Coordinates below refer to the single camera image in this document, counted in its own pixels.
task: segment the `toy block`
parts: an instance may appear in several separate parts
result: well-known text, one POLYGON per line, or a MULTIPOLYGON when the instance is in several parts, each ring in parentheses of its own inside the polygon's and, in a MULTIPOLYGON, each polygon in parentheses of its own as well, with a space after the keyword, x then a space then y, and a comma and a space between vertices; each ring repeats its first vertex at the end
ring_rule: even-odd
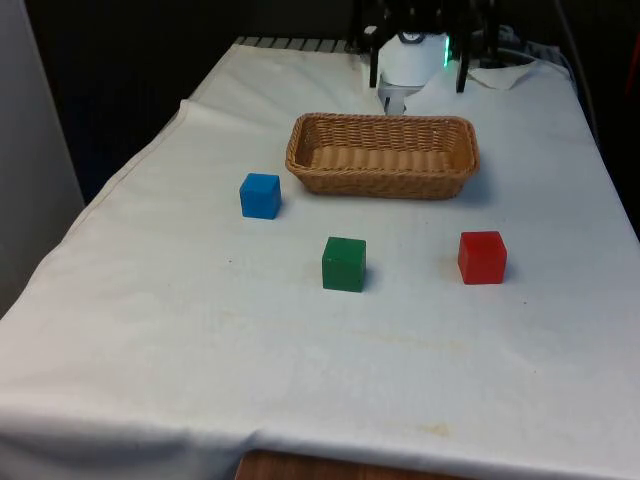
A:
POLYGON ((244 217, 273 220, 282 205, 280 178, 250 173, 240 187, 240 203, 244 217))
POLYGON ((322 286, 361 292, 367 263, 367 242, 329 237, 322 255, 322 286))
POLYGON ((502 283, 507 249, 498 232, 464 232, 460 236, 458 266, 467 285, 502 283))

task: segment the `green light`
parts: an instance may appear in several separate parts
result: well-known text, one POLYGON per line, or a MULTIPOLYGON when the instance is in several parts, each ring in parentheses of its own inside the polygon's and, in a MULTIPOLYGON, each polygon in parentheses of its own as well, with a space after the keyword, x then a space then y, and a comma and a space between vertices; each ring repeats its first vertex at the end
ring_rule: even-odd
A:
POLYGON ((444 40, 444 67, 449 64, 449 35, 444 40))

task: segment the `stain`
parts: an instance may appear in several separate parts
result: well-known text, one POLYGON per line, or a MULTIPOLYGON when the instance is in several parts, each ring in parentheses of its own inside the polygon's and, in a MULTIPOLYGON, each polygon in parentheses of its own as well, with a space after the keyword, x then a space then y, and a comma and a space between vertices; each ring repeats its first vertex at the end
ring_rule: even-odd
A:
POLYGON ((423 433, 429 433, 431 435, 437 435, 442 438, 449 438, 451 436, 451 430, 446 423, 436 423, 434 425, 420 425, 418 427, 423 433))
POLYGON ((237 320, 239 315, 231 310, 220 310, 220 318, 222 320, 237 320))
POLYGON ((344 330, 344 333, 355 335, 366 340, 387 343, 390 345, 406 345, 426 350, 448 350, 455 353, 462 353, 465 350, 464 344, 455 340, 449 342, 433 342, 411 337, 401 337, 398 335, 370 332, 367 330, 344 330))

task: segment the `wall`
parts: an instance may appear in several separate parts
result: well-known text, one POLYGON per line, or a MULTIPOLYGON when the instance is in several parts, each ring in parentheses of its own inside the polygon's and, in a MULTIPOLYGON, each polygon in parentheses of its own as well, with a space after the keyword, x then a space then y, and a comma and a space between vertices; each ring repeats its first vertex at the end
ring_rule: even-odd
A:
POLYGON ((0 316, 82 208, 20 0, 0 0, 0 316))
POLYGON ((87 201, 177 112, 246 13, 242 1, 26 4, 87 201))

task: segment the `cable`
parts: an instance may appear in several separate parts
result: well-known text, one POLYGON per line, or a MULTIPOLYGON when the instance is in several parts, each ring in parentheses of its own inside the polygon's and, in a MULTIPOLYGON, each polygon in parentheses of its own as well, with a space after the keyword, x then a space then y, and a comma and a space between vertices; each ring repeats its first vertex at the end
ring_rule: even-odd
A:
POLYGON ((524 53, 524 52, 520 52, 518 50, 511 50, 509 48, 499 48, 498 52, 501 53, 508 53, 509 55, 515 55, 517 57, 522 57, 522 58, 526 58, 527 60, 535 60, 538 62, 544 62, 549 64, 550 66, 552 66, 553 68, 555 68, 556 70, 558 70, 561 73, 567 73, 565 72, 568 71, 569 72, 569 78, 571 79, 571 83, 573 84, 573 88, 576 89, 576 79, 575 79, 575 75, 573 73, 573 70, 571 69, 571 65, 567 64, 566 67, 563 67, 561 65, 558 65, 557 63, 551 62, 549 60, 544 60, 543 58, 538 58, 538 57, 534 57, 533 55, 529 55, 528 53, 524 53))
POLYGON ((567 21, 567 16, 564 13, 564 8, 562 8, 562 2, 560 0, 554 0, 554 4, 558 12, 558 17, 560 18, 560 22, 562 23, 562 28, 564 29, 564 33, 567 37, 567 41, 569 42, 569 48, 571 48, 571 53, 573 54, 573 58, 575 59, 578 75, 580 78, 580 83, 582 84, 582 90, 584 92, 584 97, 587 104, 587 111, 589 112, 589 121, 591 123, 591 133, 593 134, 593 138, 596 141, 596 146, 599 147, 600 139, 598 137, 598 124, 596 123, 596 111, 593 107, 593 98, 591 97, 591 90, 589 89, 587 76, 585 75, 584 67, 582 66, 582 61, 580 60, 578 46, 576 45, 575 38, 573 37, 571 26, 567 21))

